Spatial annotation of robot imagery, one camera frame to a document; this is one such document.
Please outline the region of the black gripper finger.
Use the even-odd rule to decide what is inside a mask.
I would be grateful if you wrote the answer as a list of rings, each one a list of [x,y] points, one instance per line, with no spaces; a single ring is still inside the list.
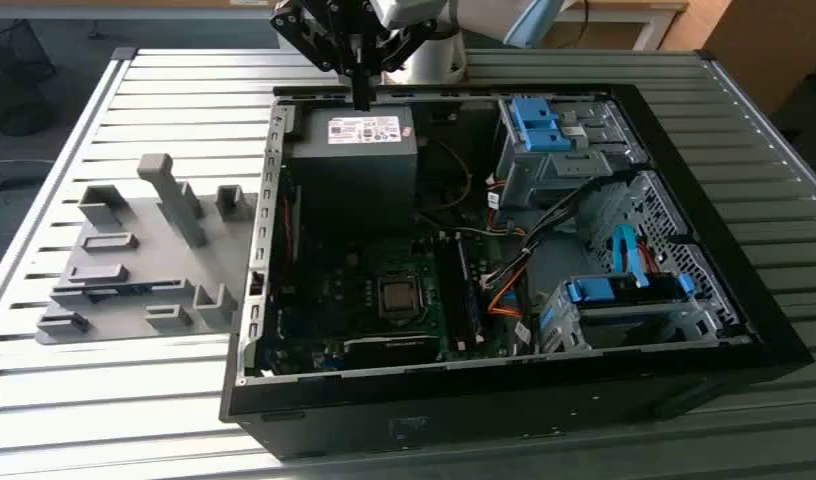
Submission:
[[[289,42],[309,62],[322,71],[333,70],[349,87],[353,107],[359,108],[359,83],[357,57],[347,42],[331,43],[315,36],[318,24],[313,18],[314,1],[278,1],[274,5],[270,25],[279,37]]]
[[[382,72],[398,70],[407,57],[434,33],[437,23],[421,22],[399,29],[381,41],[381,27],[365,26],[359,33],[359,108],[375,99],[375,81]]]

